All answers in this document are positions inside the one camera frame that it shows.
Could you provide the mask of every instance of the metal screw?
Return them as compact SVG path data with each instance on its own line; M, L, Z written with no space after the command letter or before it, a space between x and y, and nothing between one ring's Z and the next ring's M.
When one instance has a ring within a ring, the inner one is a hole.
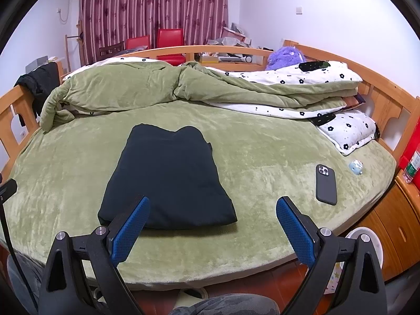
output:
M64 237L66 236L65 232L59 232L57 233L57 235L55 236L58 240L62 240L64 239Z
M97 235L103 235L105 232L106 232L106 227L105 226L99 226L95 230L95 233Z
M323 227L320 232L324 237L329 237L331 235L331 230L326 227Z
M370 241L370 237L369 237L367 234L365 234L365 233L363 233L363 234L360 236L360 239L362 239L362 241L364 241L365 243L367 243L367 242L369 242L369 241Z

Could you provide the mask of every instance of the blue textured pad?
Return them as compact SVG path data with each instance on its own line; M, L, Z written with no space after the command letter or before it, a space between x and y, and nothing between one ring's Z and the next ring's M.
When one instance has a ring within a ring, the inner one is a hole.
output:
M276 214L297 258L301 263L311 268L315 263L314 243L283 198L277 200Z
M115 236L111 255L111 261L115 267L117 267L118 263L124 262L129 256L137 237L148 220L149 213L150 201L148 198L143 197L120 232Z

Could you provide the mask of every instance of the striped curtain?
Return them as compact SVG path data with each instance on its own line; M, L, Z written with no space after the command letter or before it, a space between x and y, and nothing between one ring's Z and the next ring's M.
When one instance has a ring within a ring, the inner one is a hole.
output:
M159 28L182 28L186 45L221 37L228 20L228 0L80 0L87 62L98 49L128 38L150 35L155 46Z

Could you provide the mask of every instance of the wooden footboard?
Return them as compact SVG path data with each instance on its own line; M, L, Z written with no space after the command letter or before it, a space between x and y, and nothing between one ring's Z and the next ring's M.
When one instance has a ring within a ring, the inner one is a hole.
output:
M308 46L300 45L297 42L286 40L285 46L295 46L301 50L308 59L312 60L337 60L345 62L349 69L355 71L362 77L363 82L359 85L360 94L369 95L374 103L374 110L372 114L373 120L377 123L379 130L383 133L386 125L391 118L399 118L402 110L406 109L410 117L402 133L396 148L392 150L383 139L379 139L379 143L388 150L395 160L401 157L410 137L414 131L417 121L420 117L420 98L414 98L406 90L400 88L389 79L383 77L379 73L368 69L365 66L357 64L351 60L337 56L335 54L325 52ZM262 49L245 48L239 46L214 46L214 45L200 45L200 46L177 46L166 47L161 49L150 49L140 52L125 54L123 56L137 56L141 58L155 59L157 56L167 54L185 54L186 60L194 60L195 53L202 52L228 52L234 54L249 54L261 57L261 63L218 63L208 64L224 71L261 71L267 65L268 56L272 53ZM24 148L29 140L29 137L38 128L38 123L35 120L32 112L33 97L31 94L21 86L15 86L12 90L7 92L0 98L0 139L9 155L9 161L2 170L4 178L10 174L10 170L15 162L19 152ZM14 114L20 114L25 120L28 127L29 134L18 144L12 130L11 120Z

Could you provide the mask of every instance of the person's leg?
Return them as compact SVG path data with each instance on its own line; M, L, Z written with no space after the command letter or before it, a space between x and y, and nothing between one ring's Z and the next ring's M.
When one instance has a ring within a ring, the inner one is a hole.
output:
M16 252L16 257L19 261L20 267L28 280L28 283L34 293L35 300L39 301L39 288L41 287L41 281L43 279L44 268L30 258ZM13 292L16 297L25 307L27 312L31 315L36 315L35 306L32 303L28 289L26 288L18 269L16 268L15 262L13 262L12 256L7 257L7 272L9 274L10 282L12 284Z
M268 297L231 293L212 297L191 307L179 307L170 315L279 315L277 304Z

